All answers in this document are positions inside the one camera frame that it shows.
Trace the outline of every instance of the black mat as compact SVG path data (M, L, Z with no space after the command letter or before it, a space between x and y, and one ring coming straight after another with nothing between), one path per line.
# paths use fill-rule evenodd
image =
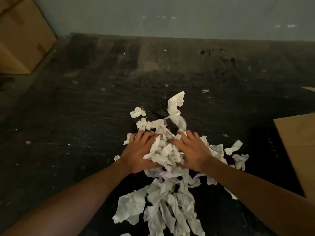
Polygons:
M180 91L189 129L225 147L240 139L248 173L303 194L273 119L315 111L315 94L301 89L315 86L314 50L307 42L73 35L1 125L0 232L110 165L136 131L135 107ZM148 235L142 216L135 226L112 217L121 195L152 180L124 179L81 235ZM273 235L222 186L202 179L190 191L206 235Z

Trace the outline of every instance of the cardboard box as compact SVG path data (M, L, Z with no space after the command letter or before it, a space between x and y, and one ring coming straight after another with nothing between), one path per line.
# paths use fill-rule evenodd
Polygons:
M0 73L31 73L57 41L33 0L5 10L0 30Z
M305 196L315 201L315 113L274 122Z
M0 13L2 13L6 9L9 9L18 1L20 0L0 0Z

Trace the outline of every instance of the forearm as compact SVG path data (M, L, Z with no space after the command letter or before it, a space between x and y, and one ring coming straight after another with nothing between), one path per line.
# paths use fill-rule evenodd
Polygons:
M278 235L315 235L315 206L308 199L213 157L203 165L203 173L230 190Z
M77 236L128 174L128 167L123 162L114 162L48 199L2 236Z

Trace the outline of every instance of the gray wall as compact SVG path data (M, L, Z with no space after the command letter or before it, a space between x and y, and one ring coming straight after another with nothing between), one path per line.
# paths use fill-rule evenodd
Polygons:
M34 0L56 35L315 40L315 0Z

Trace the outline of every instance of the pile of crumpled paper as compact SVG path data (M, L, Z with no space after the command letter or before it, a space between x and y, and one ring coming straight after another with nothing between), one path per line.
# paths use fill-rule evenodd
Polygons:
M169 99L169 116L167 118L170 118L178 126L179 131L186 134L186 122L177 109L184 103L184 94L185 92L180 92ZM137 107L130 115L132 118L136 118L140 115L146 116L146 113ZM188 236L190 231L195 235L205 236L205 232L195 212L195 199L188 190L199 186L199 177L205 176L205 174L198 173L192 178L189 174L189 169L177 166L177 163L184 162L184 154L176 146L168 143L167 140L173 138L180 140L180 135L174 135L169 131L165 119L150 122L146 118L141 118L137 122L137 128L149 131L155 129L156 134L162 135L162 137L158 136L156 138L150 153L145 155L144 159L157 162L163 167L145 170L145 174L148 177L155 178L153 182L140 190L135 190L119 198L117 211L113 217L114 223L128 220L130 224L135 225L139 222L139 216L144 211L143 218L144 221L148 222L150 236L163 236L163 230L166 226L175 236ZM131 133L127 134L127 140L124 142L124 145L129 143L130 135ZM232 147L223 150L222 144L217 146L210 145L206 136L200 138L207 145L212 155L225 164L227 162L224 158L224 151L227 155L232 155L234 151L239 150L242 146L242 142L238 140ZM245 161L249 156L234 154L232 157L235 160L235 165L231 165L231 167L245 170ZM216 185L217 182L207 176L207 184ZM175 192L176 185L179 185L177 192ZM237 199L231 192L229 193L233 199ZM144 210L145 198L152 206L147 206Z

